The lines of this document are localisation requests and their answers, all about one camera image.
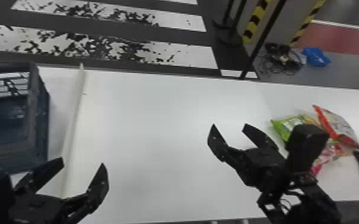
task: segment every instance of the black and white floor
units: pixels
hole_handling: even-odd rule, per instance
[[[239,76],[247,54],[221,45],[211,23],[222,6],[217,0],[0,0],[0,60]]]

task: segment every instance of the black plastic crate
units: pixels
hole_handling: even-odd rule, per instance
[[[47,161],[49,94],[34,63],[0,63],[0,169]]]

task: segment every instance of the white painted stripe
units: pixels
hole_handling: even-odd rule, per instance
[[[323,20],[312,20],[312,23],[317,23],[317,24],[322,24],[322,25],[329,25],[329,26],[338,26],[338,27],[344,27],[344,28],[350,28],[350,29],[359,30],[359,26],[343,24],[343,23],[334,23],[334,22],[323,21]]]
[[[11,9],[43,14],[70,15],[96,20],[134,22],[149,26],[198,32],[206,31],[203,18],[199,15],[172,13],[98,2],[75,0],[57,2],[50,0],[17,0]]]
[[[236,70],[221,70],[221,75],[225,76],[225,77],[239,77],[241,76],[242,71],[236,71]],[[256,73],[254,71],[249,71],[246,74],[247,78],[250,79],[257,79],[258,76],[256,75]]]
[[[197,5],[197,0],[162,0],[162,1],[177,2],[177,3],[190,4],[190,5]]]
[[[209,46],[135,41],[1,25],[0,51],[217,69],[213,50]]]

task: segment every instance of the black metal pole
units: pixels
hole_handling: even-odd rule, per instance
[[[276,22],[278,16],[280,15],[281,11],[283,10],[283,7],[286,2],[287,2],[287,0],[279,0],[276,8],[274,9],[274,12],[273,12],[271,18],[269,19],[269,21],[267,23],[267,26],[263,30],[262,36],[258,40],[258,43],[256,44],[255,49],[253,49],[253,52],[249,57],[249,61],[247,62],[245,69],[242,71],[241,76],[239,76],[239,79],[241,79],[241,80],[245,79],[250,67],[253,64],[253,61],[258,56],[260,49],[262,48],[264,42],[266,41],[266,38],[267,38],[268,34],[270,33],[271,28],[273,28],[273,25]]]
[[[239,4],[238,10],[237,10],[237,14],[235,15],[235,18],[234,18],[233,26],[231,26],[230,32],[228,33],[230,36],[233,36],[237,31],[237,26],[238,26],[239,20],[241,19],[241,15],[243,13],[243,9],[245,8],[245,5],[246,5],[246,0],[241,0],[241,3]]]
[[[242,44],[241,37],[237,34],[237,26],[239,20],[241,19],[241,15],[246,5],[246,0],[241,0],[239,4],[237,14],[235,15],[234,22],[230,27],[230,30],[222,30],[217,33],[218,39],[227,46],[238,46]]]
[[[224,17],[222,18],[222,23],[227,24],[228,18],[230,16],[231,9],[233,7],[234,0],[229,0],[227,9],[225,10]]]

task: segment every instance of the green snack bag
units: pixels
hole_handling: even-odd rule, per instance
[[[289,117],[284,120],[270,120],[270,122],[285,142],[288,141],[291,131],[296,125],[313,124],[318,126],[318,123],[306,114]]]

